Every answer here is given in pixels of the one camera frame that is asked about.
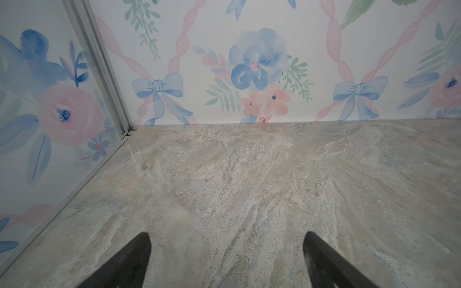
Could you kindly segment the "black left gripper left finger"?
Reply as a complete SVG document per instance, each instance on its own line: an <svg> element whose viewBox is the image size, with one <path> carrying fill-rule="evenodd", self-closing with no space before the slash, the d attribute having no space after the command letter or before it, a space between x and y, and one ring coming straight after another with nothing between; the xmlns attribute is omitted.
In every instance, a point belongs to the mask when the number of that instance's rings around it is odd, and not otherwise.
<svg viewBox="0 0 461 288"><path fill-rule="evenodd" d="M141 232L78 286L80 288L141 288L151 249L149 234Z"/></svg>

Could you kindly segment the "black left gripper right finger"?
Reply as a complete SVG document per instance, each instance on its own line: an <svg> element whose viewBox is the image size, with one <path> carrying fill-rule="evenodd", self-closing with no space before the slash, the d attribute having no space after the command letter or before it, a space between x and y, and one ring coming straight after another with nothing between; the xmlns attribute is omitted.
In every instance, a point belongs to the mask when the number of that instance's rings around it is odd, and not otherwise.
<svg viewBox="0 0 461 288"><path fill-rule="evenodd" d="M314 288L375 288L377 285L351 265L320 236L307 232L303 254Z"/></svg>

